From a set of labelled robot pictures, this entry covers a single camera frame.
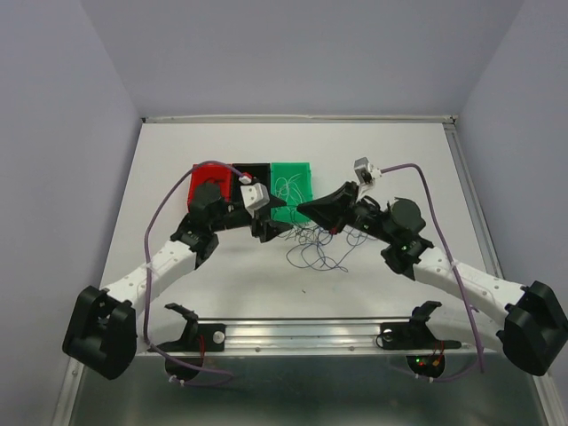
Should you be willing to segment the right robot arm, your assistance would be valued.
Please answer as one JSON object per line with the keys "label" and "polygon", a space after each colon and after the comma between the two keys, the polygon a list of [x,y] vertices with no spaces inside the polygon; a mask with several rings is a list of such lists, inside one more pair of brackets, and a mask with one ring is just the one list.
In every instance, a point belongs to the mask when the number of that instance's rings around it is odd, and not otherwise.
{"label": "right robot arm", "polygon": [[386,243],[381,255],[396,274],[437,288],[468,306],[467,312],[427,301],[410,318],[386,327],[377,342],[387,351],[419,351],[444,345],[482,345],[520,370],[545,375],[567,343],[567,317],[548,285],[501,280],[451,259],[424,239],[415,202],[398,198],[382,209],[359,186],[347,182],[334,193],[298,205],[297,210],[331,234],[349,226]]}

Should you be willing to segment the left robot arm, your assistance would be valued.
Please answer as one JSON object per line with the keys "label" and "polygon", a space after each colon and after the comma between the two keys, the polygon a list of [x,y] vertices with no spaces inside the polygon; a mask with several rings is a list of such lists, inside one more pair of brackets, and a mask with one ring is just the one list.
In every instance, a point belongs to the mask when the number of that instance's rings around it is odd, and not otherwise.
{"label": "left robot arm", "polygon": [[241,201],[228,201],[218,185],[204,183],[193,192],[188,212],[155,254],[134,271],[102,288],[88,286],[77,297],[63,352],[109,380],[120,376],[143,351],[164,351],[149,330],[150,304],[169,286],[200,268],[218,247],[218,232],[247,227],[265,243],[291,229],[272,219],[286,206],[258,181],[241,185]]}

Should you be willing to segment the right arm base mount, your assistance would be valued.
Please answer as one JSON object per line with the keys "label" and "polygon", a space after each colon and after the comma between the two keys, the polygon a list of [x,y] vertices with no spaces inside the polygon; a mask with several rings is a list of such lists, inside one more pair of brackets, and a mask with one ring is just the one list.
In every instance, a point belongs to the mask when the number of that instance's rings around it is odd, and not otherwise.
{"label": "right arm base mount", "polygon": [[381,326],[375,345],[386,351],[418,351],[406,355],[411,372],[433,382],[448,382],[442,374],[446,368],[446,350],[457,350],[462,344],[456,340],[438,339],[427,328],[431,314],[437,313],[442,303],[427,301],[415,307],[410,319]]}

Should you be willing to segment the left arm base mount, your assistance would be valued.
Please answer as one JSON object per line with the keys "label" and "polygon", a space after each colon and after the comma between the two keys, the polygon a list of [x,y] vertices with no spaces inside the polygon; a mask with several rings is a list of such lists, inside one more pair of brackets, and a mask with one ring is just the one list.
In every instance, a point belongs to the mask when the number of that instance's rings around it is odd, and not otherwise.
{"label": "left arm base mount", "polygon": [[[164,369],[171,383],[182,387],[217,386],[233,377],[230,373],[205,366],[206,355],[225,351],[226,325],[224,323],[200,323],[195,311],[181,304],[169,303],[165,309],[182,317],[185,324],[176,338],[169,338],[159,344],[151,344],[149,351],[161,355]],[[221,375],[218,383],[202,383],[197,381],[200,373]]]}

